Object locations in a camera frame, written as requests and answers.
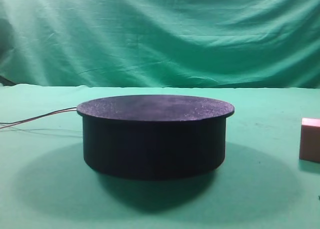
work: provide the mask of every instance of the wire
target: wire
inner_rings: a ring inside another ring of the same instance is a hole
[[[35,116],[35,117],[32,117],[32,118],[28,118],[28,119],[25,119],[25,120],[19,120],[19,121],[15,121],[15,122],[0,122],[0,124],[4,124],[6,126],[2,126],[0,127],[0,129],[4,129],[4,128],[9,128],[9,127],[12,127],[12,126],[16,126],[16,125],[19,125],[19,124],[22,124],[22,123],[27,123],[27,122],[31,122],[31,121],[34,121],[34,120],[37,120],[37,119],[40,119],[40,118],[43,118],[43,117],[47,117],[47,116],[51,116],[51,115],[55,115],[55,114],[59,114],[59,113],[67,113],[67,112],[75,112],[76,110],[74,110],[76,107],[70,107],[70,108],[66,108],[66,109],[62,109],[62,110],[55,110],[55,111],[52,111],[52,112],[49,112],[49,113],[46,113],[46,114],[43,114],[43,115],[38,115],[38,116]]]

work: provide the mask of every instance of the wrinkled fabric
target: wrinkled fabric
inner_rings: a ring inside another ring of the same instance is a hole
[[[0,59],[0,76],[15,83],[320,87],[320,0],[3,0],[2,6],[14,45]]]

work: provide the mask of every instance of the green fabric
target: green fabric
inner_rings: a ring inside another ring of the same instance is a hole
[[[169,183],[103,178],[83,160],[82,118],[61,113],[0,129],[0,228],[319,228],[320,164],[299,161],[299,143],[301,118],[320,118],[320,89],[22,84],[0,87],[0,122],[133,94],[232,103],[226,159],[215,176]]]
[[[319,2],[3,0],[14,50],[0,76],[43,86],[319,88]]]

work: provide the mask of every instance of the black round platform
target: black round platform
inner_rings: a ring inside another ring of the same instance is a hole
[[[172,180],[216,169],[225,158],[226,118],[235,108],[211,98],[126,95],[77,107],[85,162],[128,179]]]

